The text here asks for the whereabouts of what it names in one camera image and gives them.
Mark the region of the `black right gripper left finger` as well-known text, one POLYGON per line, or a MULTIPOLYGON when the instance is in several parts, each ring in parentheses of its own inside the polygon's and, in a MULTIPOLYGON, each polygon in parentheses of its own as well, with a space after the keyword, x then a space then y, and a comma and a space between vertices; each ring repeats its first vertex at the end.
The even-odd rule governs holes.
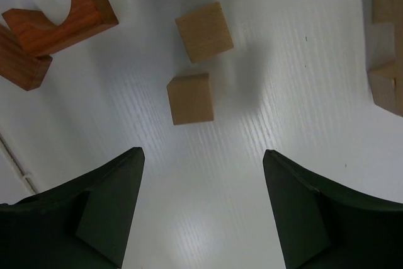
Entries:
POLYGON ((144 171, 133 147, 45 192, 1 204, 1 268, 121 268, 144 171))

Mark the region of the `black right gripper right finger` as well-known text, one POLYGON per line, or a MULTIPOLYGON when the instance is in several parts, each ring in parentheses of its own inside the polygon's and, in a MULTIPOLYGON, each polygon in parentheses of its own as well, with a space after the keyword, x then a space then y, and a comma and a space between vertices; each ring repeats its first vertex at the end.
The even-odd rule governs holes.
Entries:
POLYGON ((287 268, 402 268, 402 204, 311 172, 274 150, 264 177, 287 268))

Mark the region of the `light long wood block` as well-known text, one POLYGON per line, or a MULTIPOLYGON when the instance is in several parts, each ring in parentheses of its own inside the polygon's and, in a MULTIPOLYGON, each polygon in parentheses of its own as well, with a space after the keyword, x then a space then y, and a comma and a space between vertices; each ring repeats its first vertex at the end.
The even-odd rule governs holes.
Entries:
POLYGON ((402 0, 372 0, 372 23, 393 24, 395 63, 402 69, 402 0))

